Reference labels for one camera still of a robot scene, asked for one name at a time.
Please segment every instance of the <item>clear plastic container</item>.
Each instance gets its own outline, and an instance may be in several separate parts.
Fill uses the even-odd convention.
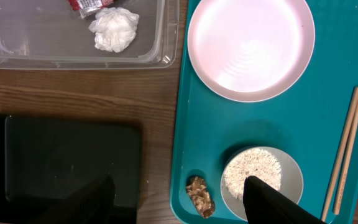
[[[120,53],[94,47],[85,20],[67,0],[0,0],[0,68],[163,68],[176,55],[179,0],[118,0],[140,16],[135,40]]]

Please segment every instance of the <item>teal tray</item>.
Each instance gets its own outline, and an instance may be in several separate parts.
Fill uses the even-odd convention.
[[[189,0],[187,27],[200,0]],[[220,180],[227,158],[243,146],[272,146],[291,155],[303,173],[299,205],[321,217],[353,88],[358,85],[358,0],[308,0],[316,44],[303,76],[286,92],[260,103],[218,96],[197,77],[185,48],[181,68],[170,204],[184,223],[243,223],[224,205]],[[202,219],[185,192],[203,176],[216,211]],[[341,213],[328,223],[351,223],[358,195],[358,130]]]

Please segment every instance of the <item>uncooked rice grain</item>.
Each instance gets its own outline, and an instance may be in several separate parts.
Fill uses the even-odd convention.
[[[275,190],[280,190],[281,167],[270,152],[254,148],[238,154],[226,167],[224,181],[233,197],[242,200],[244,181],[249,176],[256,176]]]

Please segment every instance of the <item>red wrapper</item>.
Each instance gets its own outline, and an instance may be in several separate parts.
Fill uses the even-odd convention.
[[[80,11],[83,17],[101,8],[107,7],[116,0],[68,0],[74,11]]]

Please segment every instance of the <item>chopstick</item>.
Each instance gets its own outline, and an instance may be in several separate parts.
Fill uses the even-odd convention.
[[[354,140],[356,138],[357,126],[358,126],[358,102],[357,102],[356,113],[354,115],[354,119],[352,122],[351,132],[349,135],[349,142],[347,143],[347,147],[346,147],[346,154],[345,154],[344,163],[342,166],[341,178],[339,179],[338,191],[336,194],[335,207],[334,207],[335,215],[339,215],[339,211],[341,209],[342,197],[343,197],[343,193],[344,193],[344,189],[345,189],[345,183],[346,183],[347,172],[349,170],[349,164],[351,161]]]
[[[333,174],[331,177],[331,181],[329,183],[328,193],[327,193],[326,201],[324,204],[323,216],[321,217],[321,220],[323,222],[326,221],[329,206],[330,206],[331,200],[333,198],[336,181],[338,179],[339,170],[342,165],[343,155],[345,153],[347,138],[349,137],[349,131],[351,129],[351,124],[354,120],[353,119],[354,113],[356,112],[357,102],[358,102],[358,87],[356,87],[353,91],[351,105],[349,107],[349,111],[347,112],[345,127],[344,127],[344,130],[342,133],[341,143],[339,144],[339,149],[338,149],[338,153],[337,153],[336,160],[335,160],[334,171],[333,171]]]

